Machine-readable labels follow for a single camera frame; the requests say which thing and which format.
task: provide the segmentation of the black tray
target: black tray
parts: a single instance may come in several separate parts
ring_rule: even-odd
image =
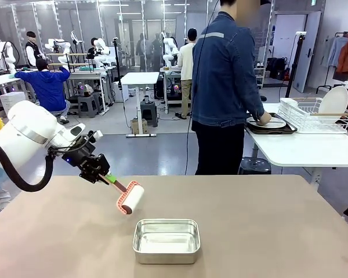
[[[246,123],[246,127],[255,134],[293,134],[298,129],[290,124],[287,120],[283,119],[282,117],[278,116],[276,113],[270,113],[272,117],[279,118],[286,122],[286,126],[280,127],[279,129],[265,129],[262,127],[254,126],[250,123]]]

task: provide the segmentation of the metal tray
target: metal tray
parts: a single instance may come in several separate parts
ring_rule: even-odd
[[[200,250],[197,223],[190,219],[144,219],[137,223],[133,238],[140,264],[194,264]]]
[[[257,127],[249,123],[246,123],[246,127],[255,134],[293,134],[294,132],[298,130],[294,125],[292,125],[291,123],[289,123],[287,120],[277,115],[276,113],[270,113],[270,114],[272,117],[284,120],[286,122],[286,126],[281,127],[279,129],[264,129],[262,127]]]

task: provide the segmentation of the person's hand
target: person's hand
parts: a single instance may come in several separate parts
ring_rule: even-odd
[[[264,114],[260,117],[258,124],[264,126],[271,121],[271,118],[272,116],[269,113],[264,112]]]

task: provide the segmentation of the clothes rack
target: clothes rack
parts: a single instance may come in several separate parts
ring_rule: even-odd
[[[337,36],[340,35],[340,34],[343,35],[343,36],[347,36],[347,35],[348,35],[348,32],[347,32],[347,31],[345,31],[345,32],[336,32],[334,37],[337,37]],[[327,78],[328,78],[328,76],[329,76],[329,71],[330,71],[330,68],[331,68],[331,67],[333,67],[333,66],[332,66],[332,65],[329,65],[329,66],[328,66],[327,73],[326,73],[326,78],[325,78],[325,84],[324,84],[324,85],[321,85],[321,86],[319,86],[319,87],[317,87],[317,89],[316,89],[316,94],[318,94],[318,90],[319,90],[320,88],[325,88],[325,89],[328,89],[328,90],[331,90],[331,89],[333,88],[333,86],[327,85]]]

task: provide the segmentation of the person wearing black vest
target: person wearing black vest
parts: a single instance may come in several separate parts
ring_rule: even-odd
[[[28,42],[26,43],[26,54],[28,63],[32,67],[36,67],[36,61],[39,59],[46,59],[45,55],[39,50],[39,47],[36,44],[36,35],[34,32],[27,32]]]

